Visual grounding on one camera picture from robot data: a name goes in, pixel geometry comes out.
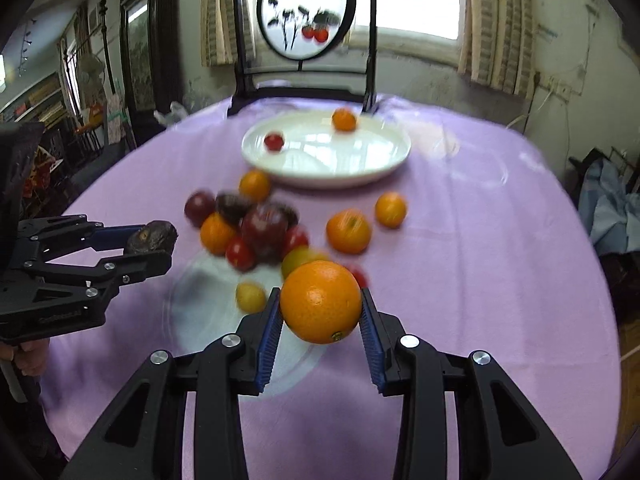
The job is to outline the person's left hand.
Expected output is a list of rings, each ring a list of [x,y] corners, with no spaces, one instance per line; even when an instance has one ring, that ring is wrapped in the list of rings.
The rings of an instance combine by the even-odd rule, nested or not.
[[[11,347],[0,344],[2,361],[14,362],[24,376],[38,377],[46,370],[49,357],[50,339],[23,342]]]

